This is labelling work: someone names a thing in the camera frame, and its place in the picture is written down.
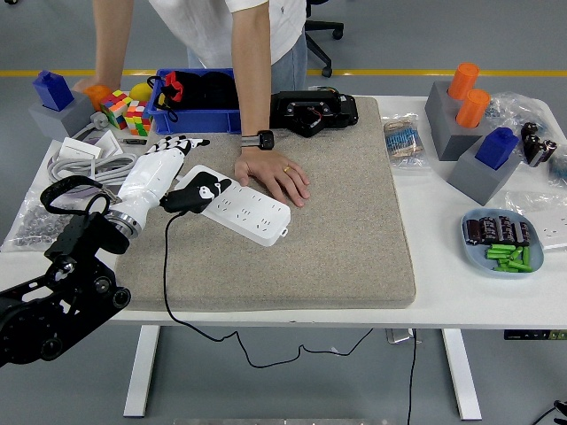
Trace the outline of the person's right hand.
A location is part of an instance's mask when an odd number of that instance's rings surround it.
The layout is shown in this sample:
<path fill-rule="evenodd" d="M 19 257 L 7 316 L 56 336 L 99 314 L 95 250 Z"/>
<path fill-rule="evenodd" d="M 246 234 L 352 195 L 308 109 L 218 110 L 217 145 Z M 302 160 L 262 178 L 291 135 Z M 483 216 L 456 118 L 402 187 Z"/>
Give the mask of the person's right hand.
<path fill-rule="evenodd" d="M 73 85 L 73 90 L 77 92 L 84 92 L 86 89 L 93 86 L 106 86 L 111 91 L 115 91 L 120 88 L 120 81 L 107 81 L 101 80 L 96 76 L 90 76 L 88 78 L 81 79 Z"/>

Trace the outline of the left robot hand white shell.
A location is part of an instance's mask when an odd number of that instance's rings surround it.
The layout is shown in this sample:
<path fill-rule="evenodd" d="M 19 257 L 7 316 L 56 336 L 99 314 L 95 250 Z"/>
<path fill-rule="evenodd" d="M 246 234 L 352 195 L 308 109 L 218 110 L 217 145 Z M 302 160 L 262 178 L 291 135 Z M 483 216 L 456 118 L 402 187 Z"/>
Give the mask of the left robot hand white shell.
<path fill-rule="evenodd" d="M 143 227 L 148 212 L 161 206 L 169 213 L 191 211 L 201 213 L 231 185 L 231 179 L 199 172 L 182 189 L 169 188 L 183 166 L 187 154 L 199 146 L 207 146 L 206 139 L 186 135 L 166 136 L 140 156 L 122 183 L 118 198 L 109 212 L 114 219 Z"/>

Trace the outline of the person's left hand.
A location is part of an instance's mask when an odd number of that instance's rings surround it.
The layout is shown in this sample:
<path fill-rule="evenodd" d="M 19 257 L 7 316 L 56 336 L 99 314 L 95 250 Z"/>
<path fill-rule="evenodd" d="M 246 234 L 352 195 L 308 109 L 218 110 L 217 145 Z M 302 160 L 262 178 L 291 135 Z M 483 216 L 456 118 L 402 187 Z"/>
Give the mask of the person's left hand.
<path fill-rule="evenodd" d="M 303 207 L 310 198 L 306 172 L 279 151 L 263 151 L 258 147 L 245 147 L 234 166 L 236 180 L 247 186 L 251 178 L 259 181 L 275 200 L 286 203 L 290 199 Z"/>

